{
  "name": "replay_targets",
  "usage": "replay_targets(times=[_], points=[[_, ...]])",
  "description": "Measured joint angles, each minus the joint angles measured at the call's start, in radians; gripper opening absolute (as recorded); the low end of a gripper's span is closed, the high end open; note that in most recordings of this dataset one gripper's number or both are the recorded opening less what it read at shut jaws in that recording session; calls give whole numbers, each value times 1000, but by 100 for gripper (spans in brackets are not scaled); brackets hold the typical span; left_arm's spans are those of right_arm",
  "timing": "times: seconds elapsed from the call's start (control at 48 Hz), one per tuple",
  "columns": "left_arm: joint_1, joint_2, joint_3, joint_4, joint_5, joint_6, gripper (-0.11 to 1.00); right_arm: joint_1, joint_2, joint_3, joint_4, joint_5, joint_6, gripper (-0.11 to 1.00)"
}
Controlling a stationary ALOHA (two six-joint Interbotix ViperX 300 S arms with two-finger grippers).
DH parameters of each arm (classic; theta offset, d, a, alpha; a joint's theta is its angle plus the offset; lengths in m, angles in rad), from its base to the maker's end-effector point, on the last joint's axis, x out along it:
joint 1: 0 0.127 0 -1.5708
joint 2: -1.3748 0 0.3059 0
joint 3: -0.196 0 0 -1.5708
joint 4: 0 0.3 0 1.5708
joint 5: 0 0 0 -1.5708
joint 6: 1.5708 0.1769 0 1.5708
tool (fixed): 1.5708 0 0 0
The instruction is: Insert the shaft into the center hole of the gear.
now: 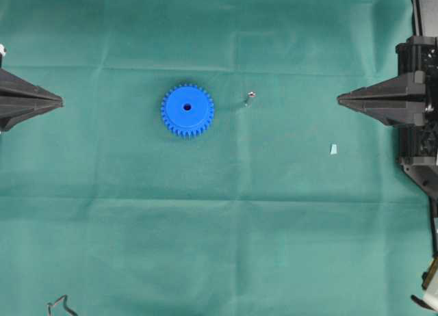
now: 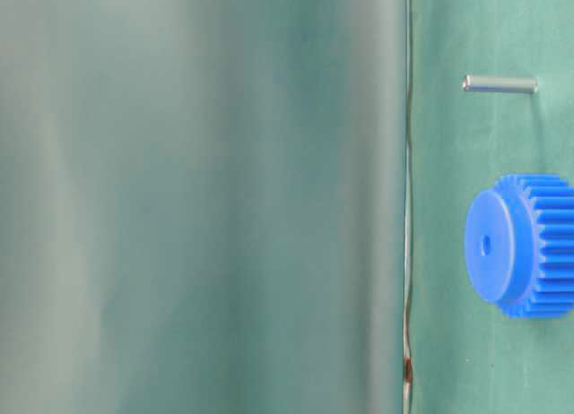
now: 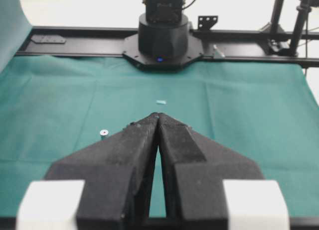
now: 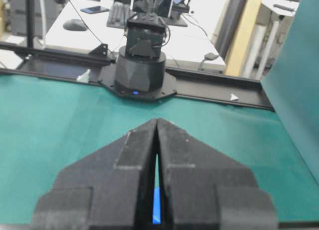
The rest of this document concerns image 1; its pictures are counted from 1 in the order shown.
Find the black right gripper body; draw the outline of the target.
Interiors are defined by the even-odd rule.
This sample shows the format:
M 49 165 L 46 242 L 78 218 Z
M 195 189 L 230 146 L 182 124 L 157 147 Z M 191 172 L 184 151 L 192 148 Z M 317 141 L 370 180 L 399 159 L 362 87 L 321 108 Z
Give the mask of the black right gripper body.
M 398 74 L 407 80 L 408 115 L 402 123 L 400 156 L 437 165 L 437 39 L 411 36 L 396 46 Z

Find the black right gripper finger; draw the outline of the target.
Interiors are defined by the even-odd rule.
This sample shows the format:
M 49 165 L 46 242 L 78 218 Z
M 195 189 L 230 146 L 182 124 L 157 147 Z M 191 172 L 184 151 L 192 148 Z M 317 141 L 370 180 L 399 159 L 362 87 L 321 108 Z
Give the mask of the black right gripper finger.
M 392 127 L 426 124 L 425 104 L 411 101 L 339 101 L 353 111 L 365 114 Z
M 362 87 L 337 97 L 341 101 L 355 100 L 409 100 L 426 95 L 426 73 L 414 71 L 380 83 Z

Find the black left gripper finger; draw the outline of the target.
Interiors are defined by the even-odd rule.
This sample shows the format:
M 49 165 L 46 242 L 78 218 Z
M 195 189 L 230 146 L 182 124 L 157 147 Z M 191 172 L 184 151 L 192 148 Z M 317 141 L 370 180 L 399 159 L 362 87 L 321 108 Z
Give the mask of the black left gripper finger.
M 63 101 L 41 98 L 1 97 L 1 132 L 20 122 L 63 107 Z
M 61 96 L 23 80 L 4 69 L 1 69 L 1 96 L 39 98 L 60 103 L 63 101 Z

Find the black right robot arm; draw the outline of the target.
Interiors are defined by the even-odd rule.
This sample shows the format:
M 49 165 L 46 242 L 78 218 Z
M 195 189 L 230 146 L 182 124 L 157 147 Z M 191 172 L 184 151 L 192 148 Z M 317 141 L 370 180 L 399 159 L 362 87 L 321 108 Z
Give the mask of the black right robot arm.
M 437 167 L 437 0 L 411 0 L 413 35 L 396 46 L 398 74 L 337 97 L 400 130 L 400 162 Z

